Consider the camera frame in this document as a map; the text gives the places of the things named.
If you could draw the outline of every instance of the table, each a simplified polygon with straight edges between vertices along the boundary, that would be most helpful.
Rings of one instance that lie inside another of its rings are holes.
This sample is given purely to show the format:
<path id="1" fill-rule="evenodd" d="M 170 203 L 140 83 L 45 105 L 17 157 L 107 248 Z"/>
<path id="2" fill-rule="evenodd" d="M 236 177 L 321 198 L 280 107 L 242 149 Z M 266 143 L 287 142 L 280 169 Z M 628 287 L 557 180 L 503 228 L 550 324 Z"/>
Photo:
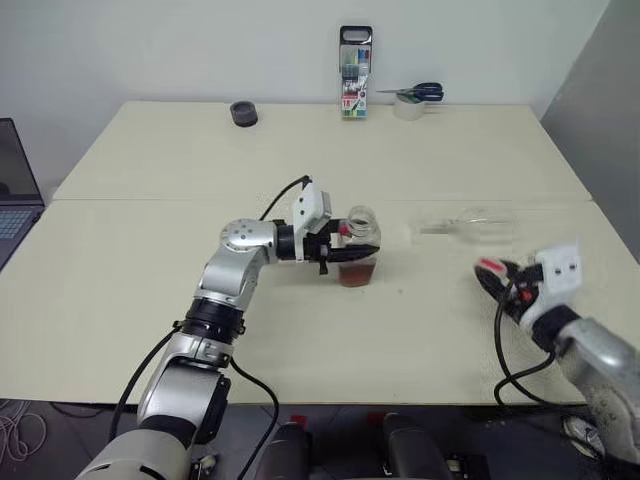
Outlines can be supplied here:
<path id="1" fill-rule="evenodd" d="M 128 102 L 55 198 L 260 209 L 303 174 L 337 204 L 591 198 L 527 106 L 438 106 L 415 122 L 370 108 L 345 122 L 336 105 L 258 105 L 258 124 L 240 128 L 226 104 Z"/>
<path id="2" fill-rule="evenodd" d="M 492 403 L 495 303 L 474 279 L 482 254 L 524 260 L 578 236 L 585 284 L 575 302 L 640 344 L 640 272 L 592 202 L 396 201 L 373 198 L 383 249 L 372 283 L 346 289 L 335 269 L 265 267 L 236 358 L 285 403 Z M 508 244 L 416 238 L 416 216 L 457 216 L 483 205 L 513 212 Z M 336 214 L 350 205 L 335 203 Z M 226 221 L 255 205 L 213 200 L 56 200 L 0 275 L 0 397 L 115 402 L 141 358 L 183 318 Z M 543 355 L 510 322 L 514 369 Z M 145 380 L 134 391 L 137 401 Z M 228 372 L 234 403 L 266 402 Z M 554 400 L 579 393 L 556 368 L 526 382 Z M 522 401 L 509 391 L 507 399 Z"/>

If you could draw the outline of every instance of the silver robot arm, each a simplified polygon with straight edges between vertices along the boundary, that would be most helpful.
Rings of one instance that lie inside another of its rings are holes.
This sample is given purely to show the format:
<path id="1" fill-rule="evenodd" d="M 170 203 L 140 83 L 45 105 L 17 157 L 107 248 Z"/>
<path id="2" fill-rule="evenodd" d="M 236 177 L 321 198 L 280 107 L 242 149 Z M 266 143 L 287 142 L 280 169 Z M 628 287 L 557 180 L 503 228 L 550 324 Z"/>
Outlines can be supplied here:
<path id="1" fill-rule="evenodd" d="M 538 252 L 521 269 L 480 259 L 476 276 L 504 312 L 546 352 L 554 352 L 566 378 L 580 390 L 596 420 L 611 478 L 640 478 L 640 352 L 567 304 L 582 285 L 576 245 Z"/>
<path id="2" fill-rule="evenodd" d="M 188 477 L 193 444 L 211 441 L 227 406 L 233 341 L 263 266 L 278 260 L 327 262 L 364 258 L 378 247 L 332 248 L 329 196 L 305 185 L 293 225 L 236 220 L 204 268 L 185 320 L 176 327 L 138 407 L 138 429 L 116 437 L 80 473 L 82 480 L 179 480 Z"/>

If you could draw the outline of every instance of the clear glass bottle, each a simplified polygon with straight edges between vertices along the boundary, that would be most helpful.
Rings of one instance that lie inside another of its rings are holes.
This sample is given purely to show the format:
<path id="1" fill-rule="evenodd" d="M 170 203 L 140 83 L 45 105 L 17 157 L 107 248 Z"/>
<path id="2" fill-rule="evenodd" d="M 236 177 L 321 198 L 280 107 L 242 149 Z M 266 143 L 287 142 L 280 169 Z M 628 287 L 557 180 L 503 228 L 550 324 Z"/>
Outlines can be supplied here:
<path id="1" fill-rule="evenodd" d="M 369 207 L 358 205 L 349 212 L 346 220 L 340 224 L 340 244 L 380 246 L 381 233 L 376 216 Z M 376 255 L 353 262 L 339 264 L 340 283 L 345 287 L 361 287 L 371 280 L 376 266 Z"/>

